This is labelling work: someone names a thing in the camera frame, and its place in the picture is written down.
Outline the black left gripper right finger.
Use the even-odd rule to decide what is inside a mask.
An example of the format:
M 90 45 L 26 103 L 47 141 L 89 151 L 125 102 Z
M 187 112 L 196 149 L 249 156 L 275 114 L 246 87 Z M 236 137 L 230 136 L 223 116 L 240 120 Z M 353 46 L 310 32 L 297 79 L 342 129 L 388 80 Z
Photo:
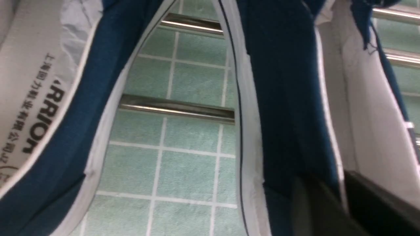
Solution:
M 351 216 L 369 236 L 418 236 L 419 209 L 355 171 L 345 171 Z

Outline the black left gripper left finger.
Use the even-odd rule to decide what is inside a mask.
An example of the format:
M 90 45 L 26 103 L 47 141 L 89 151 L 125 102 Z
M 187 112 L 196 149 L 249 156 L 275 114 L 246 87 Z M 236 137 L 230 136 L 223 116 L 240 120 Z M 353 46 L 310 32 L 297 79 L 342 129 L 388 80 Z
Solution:
M 292 197 L 292 229 L 295 236 L 369 235 L 348 216 L 334 194 L 314 177 L 298 178 Z

